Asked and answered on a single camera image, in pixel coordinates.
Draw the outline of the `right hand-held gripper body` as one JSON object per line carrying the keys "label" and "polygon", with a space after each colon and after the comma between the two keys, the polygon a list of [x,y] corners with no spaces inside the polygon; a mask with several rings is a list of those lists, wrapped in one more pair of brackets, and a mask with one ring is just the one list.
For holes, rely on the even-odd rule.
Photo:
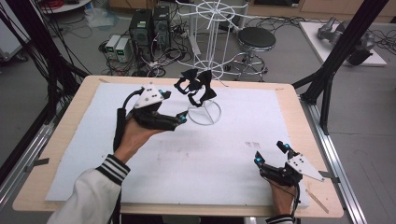
{"label": "right hand-held gripper body", "polygon": [[304,175],[317,181],[324,181],[322,174],[303,154],[292,156],[283,167],[269,165],[262,155],[259,155],[259,172],[261,177],[288,187],[297,186]]}

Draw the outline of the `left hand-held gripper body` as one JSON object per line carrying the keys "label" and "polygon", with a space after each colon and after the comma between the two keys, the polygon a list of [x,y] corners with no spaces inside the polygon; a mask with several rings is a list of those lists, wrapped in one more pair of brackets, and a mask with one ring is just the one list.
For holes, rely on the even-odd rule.
{"label": "left hand-held gripper body", "polygon": [[143,91],[132,109],[135,121],[147,129],[173,131],[177,125],[173,124],[172,117],[158,112],[164,101],[159,89],[152,83],[144,85],[142,89]]}

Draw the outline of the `white wire display rack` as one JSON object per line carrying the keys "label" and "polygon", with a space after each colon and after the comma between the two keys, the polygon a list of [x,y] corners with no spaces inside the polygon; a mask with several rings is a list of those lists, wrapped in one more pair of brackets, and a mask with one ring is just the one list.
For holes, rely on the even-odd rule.
{"label": "white wire display rack", "polygon": [[[225,61],[225,56],[228,48],[229,36],[231,33],[231,27],[235,30],[239,29],[239,26],[232,22],[235,16],[245,17],[246,11],[250,0],[242,0],[240,6],[233,6],[222,2],[222,0],[198,0],[198,3],[189,0],[189,3],[181,3],[176,0],[178,5],[187,6],[190,9],[188,13],[180,13],[178,15],[182,17],[190,18],[190,27],[187,32],[188,39],[190,40],[191,50],[192,50],[192,63],[187,64],[191,68],[197,68],[198,74],[206,70],[210,70],[212,73],[212,84],[214,81],[219,81],[224,75],[223,65],[227,62]],[[206,52],[204,53],[204,58],[201,58],[201,51],[198,47],[198,21],[199,19],[204,19],[207,23],[206,30],[209,32],[207,39]],[[221,62],[215,60],[216,48],[219,35],[219,24],[222,21],[227,21],[229,23],[227,36],[224,44],[223,56]],[[189,117],[190,119],[199,125],[213,125],[221,118],[221,107],[215,102],[215,99],[209,99],[203,102],[203,105],[197,107],[195,105],[189,106]]]}

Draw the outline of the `black bow tie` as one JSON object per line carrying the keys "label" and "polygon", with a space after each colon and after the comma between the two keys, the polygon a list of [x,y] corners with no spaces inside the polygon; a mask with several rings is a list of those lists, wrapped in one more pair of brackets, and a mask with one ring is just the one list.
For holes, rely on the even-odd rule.
{"label": "black bow tie", "polygon": [[[198,73],[197,68],[189,69],[181,73],[181,78],[174,85],[174,87],[184,95],[188,95],[189,101],[192,105],[200,107],[204,101],[215,98],[217,94],[211,88],[212,72],[205,70]],[[205,88],[205,93],[201,96],[199,102],[193,99],[193,96],[200,90]]]}

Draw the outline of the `person's right hand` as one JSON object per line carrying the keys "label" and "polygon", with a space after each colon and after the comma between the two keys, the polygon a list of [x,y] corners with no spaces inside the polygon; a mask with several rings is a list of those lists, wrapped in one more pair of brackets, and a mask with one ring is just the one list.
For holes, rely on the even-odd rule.
{"label": "person's right hand", "polygon": [[295,187],[281,186],[274,181],[270,181],[270,186],[275,214],[290,215]]}

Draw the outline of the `person's left hand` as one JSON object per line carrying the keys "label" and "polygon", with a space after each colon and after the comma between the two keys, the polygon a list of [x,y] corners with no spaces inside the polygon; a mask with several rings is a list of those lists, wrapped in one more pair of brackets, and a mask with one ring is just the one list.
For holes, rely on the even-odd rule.
{"label": "person's left hand", "polygon": [[151,130],[141,127],[134,119],[129,119],[125,126],[120,146],[114,152],[114,156],[119,161],[126,163],[151,136],[161,132],[162,130]]}

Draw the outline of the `thin wooden stick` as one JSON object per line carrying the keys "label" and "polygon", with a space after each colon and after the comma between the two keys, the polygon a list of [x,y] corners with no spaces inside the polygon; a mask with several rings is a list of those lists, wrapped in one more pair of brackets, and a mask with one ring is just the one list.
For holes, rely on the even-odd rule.
{"label": "thin wooden stick", "polygon": [[306,189],[305,192],[312,198],[312,200],[326,213],[329,214],[329,209],[321,202],[321,200],[312,193],[309,189]]}

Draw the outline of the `person's right striped sleeve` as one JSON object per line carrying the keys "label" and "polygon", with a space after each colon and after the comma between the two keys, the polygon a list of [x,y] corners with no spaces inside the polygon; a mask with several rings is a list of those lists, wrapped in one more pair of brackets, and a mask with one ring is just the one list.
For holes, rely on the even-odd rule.
{"label": "person's right striped sleeve", "polygon": [[265,219],[266,224],[294,224],[292,215],[279,215]]}

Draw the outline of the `person's striped sleeve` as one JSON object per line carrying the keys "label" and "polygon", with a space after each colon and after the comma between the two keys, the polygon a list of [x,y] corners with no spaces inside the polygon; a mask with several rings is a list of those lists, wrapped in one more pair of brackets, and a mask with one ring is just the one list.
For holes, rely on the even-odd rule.
{"label": "person's striped sleeve", "polygon": [[130,171],[126,160],[108,154],[98,167],[76,179],[71,196],[51,214],[47,224],[108,224]]}
{"label": "person's striped sleeve", "polygon": [[266,224],[294,224],[292,215],[279,215],[265,219]]}

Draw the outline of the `white foam mat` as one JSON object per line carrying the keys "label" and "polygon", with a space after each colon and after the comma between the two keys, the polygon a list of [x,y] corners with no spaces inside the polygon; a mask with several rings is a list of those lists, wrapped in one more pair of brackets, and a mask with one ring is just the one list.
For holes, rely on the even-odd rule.
{"label": "white foam mat", "polygon": [[[116,114],[132,107],[137,84],[102,83],[60,160],[46,196],[65,201],[75,180],[112,150]],[[254,162],[257,153],[275,167],[287,157],[276,143],[289,142],[279,92],[218,88],[212,117],[190,111],[186,123],[151,137],[129,160],[122,183],[126,203],[271,204],[271,188]]]}

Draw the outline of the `grey bench power supply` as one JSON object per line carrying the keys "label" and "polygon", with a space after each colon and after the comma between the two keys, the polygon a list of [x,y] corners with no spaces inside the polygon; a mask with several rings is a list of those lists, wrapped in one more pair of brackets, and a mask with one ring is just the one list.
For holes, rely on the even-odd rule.
{"label": "grey bench power supply", "polygon": [[116,54],[120,63],[127,63],[131,58],[131,47],[129,39],[122,37],[116,46]]}
{"label": "grey bench power supply", "polygon": [[116,46],[120,40],[120,35],[113,35],[106,43],[106,53],[109,59],[116,60],[117,53],[116,53]]}

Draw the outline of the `black computer tower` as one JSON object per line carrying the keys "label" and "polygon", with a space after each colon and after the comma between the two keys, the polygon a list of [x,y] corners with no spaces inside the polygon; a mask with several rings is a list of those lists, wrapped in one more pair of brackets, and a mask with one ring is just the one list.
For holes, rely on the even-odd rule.
{"label": "black computer tower", "polygon": [[153,38],[152,10],[139,8],[133,16],[129,26],[131,39],[138,47],[148,48]]}
{"label": "black computer tower", "polygon": [[169,48],[170,44],[170,16],[169,6],[156,6],[153,10],[154,39],[163,48]]}

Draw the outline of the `person's left striped sleeve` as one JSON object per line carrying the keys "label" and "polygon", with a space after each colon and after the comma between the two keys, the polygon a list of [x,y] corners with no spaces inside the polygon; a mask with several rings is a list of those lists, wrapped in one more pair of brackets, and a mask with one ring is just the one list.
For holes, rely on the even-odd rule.
{"label": "person's left striped sleeve", "polygon": [[71,196],[51,214],[47,224],[108,224],[130,171],[126,160],[108,154],[98,167],[76,179]]}

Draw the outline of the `clear plastic bag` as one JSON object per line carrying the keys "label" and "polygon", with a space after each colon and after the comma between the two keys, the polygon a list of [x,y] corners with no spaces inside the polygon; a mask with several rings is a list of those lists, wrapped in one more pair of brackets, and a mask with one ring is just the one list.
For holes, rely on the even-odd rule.
{"label": "clear plastic bag", "polygon": [[87,25],[90,28],[113,27],[119,18],[105,8],[87,8],[84,10]]}

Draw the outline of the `black round stool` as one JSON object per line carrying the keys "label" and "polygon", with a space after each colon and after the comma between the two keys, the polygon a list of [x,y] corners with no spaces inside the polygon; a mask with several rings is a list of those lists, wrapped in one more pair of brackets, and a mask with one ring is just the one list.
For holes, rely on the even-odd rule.
{"label": "black round stool", "polygon": [[263,76],[268,73],[268,67],[259,52],[272,50],[276,44],[276,37],[261,27],[245,27],[237,33],[237,41],[242,51],[233,56],[232,67],[237,71],[239,80],[243,75]]}

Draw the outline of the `white floor board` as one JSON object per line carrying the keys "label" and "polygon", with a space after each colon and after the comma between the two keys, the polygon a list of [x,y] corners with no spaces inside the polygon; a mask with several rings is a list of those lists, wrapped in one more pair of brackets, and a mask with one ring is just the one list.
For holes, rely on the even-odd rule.
{"label": "white floor board", "polygon": [[[317,22],[300,22],[300,27],[305,37],[309,40],[314,52],[323,63],[332,51],[332,44],[327,39],[321,40],[317,37],[318,29],[321,26],[322,23]],[[372,55],[369,56],[361,64],[361,66],[383,67],[387,65],[385,60],[374,49],[371,49],[370,52],[372,53]]]}

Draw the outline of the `grey robot part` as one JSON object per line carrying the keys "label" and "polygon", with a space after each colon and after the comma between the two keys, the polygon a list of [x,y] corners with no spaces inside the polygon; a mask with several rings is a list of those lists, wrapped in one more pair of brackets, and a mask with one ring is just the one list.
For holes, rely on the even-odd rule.
{"label": "grey robot part", "polygon": [[[349,25],[349,21],[342,21],[337,25],[335,30],[333,30],[332,26],[335,21],[336,18],[331,17],[324,25],[318,28],[317,31],[317,38],[319,40],[328,40],[333,47],[339,42]],[[374,48],[374,46],[375,36],[365,32],[353,45],[352,50],[348,53],[346,57],[347,63],[353,66],[362,64],[373,55],[371,50]]]}

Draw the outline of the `round white table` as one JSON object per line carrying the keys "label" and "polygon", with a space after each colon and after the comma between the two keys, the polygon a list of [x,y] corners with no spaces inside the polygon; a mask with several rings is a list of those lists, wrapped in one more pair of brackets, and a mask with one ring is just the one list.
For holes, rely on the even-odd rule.
{"label": "round white table", "polygon": [[53,13],[71,11],[81,7],[90,7],[91,4],[92,4],[92,0],[78,0],[76,3],[67,4],[66,2],[63,2],[61,6],[57,6],[57,7],[43,6],[40,9],[46,14],[53,14]]}

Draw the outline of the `aluminium rail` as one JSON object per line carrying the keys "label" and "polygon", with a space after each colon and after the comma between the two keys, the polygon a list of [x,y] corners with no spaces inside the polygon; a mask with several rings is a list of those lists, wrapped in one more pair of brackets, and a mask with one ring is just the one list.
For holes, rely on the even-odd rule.
{"label": "aluminium rail", "polygon": [[40,159],[39,155],[53,135],[66,108],[66,105],[57,104],[51,117],[49,106],[45,105],[21,141],[0,166],[0,211],[33,168],[48,161],[48,159]]}
{"label": "aluminium rail", "polygon": [[320,112],[318,107],[316,105],[309,105],[303,100],[301,100],[300,103],[312,126],[313,133],[318,139],[319,149],[321,150],[325,163],[332,174],[332,181],[339,197],[341,198],[342,208],[348,214],[349,220],[352,224],[368,224],[332,139],[320,127]]}

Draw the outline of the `black metal frame strut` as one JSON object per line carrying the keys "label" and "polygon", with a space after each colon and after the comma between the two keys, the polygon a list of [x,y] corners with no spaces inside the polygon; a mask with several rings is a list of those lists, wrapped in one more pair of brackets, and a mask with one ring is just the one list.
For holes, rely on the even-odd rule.
{"label": "black metal frame strut", "polygon": [[74,96],[80,86],[77,77],[85,78],[88,72],[78,68],[66,58],[56,47],[49,29],[39,18],[40,8],[35,0],[5,0],[20,22],[25,33],[29,35],[31,44],[26,43],[16,31],[18,25],[8,16],[0,4],[0,20],[22,45],[22,48],[33,60],[40,75],[48,84],[48,102],[35,119],[21,141],[11,151],[0,167],[0,185],[10,176],[12,169],[21,158],[29,140],[38,132],[43,124],[48,124],[56,117],[56,106],[62,98]]}
{"label": "black metal frame strut", "polygon": [[333,78],[347,56],[351,53],[353,47],[374,22],[388,1],[389,0],[363,0],[350,24],[341,35],[340,40],[335,44],[322,66],[312,75],[302,78],[292,84],[294,89],[309,84],[307,91],[301,94],[302,100],[309,105],[315,105],[318,97],[323,94],[319,127],[326,135],[329,134],[328,117]]}

